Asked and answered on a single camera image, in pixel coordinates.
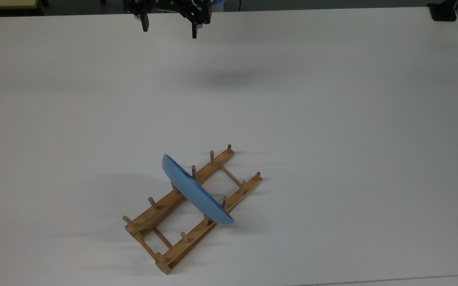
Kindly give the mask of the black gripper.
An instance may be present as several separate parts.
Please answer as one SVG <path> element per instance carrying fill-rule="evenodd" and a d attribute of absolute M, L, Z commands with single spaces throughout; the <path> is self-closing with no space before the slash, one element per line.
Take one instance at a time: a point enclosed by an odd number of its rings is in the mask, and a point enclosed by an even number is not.
<path fill-rule="evenodd" d="M 149 17 L 153 10 L 180 14 L 192 24 L 192 38 L 198 37 L 198 26 L 211 22 L 212 0 L 124 0 L 123 9 L 141 21 L 144 32 L 149 30 Z"/>

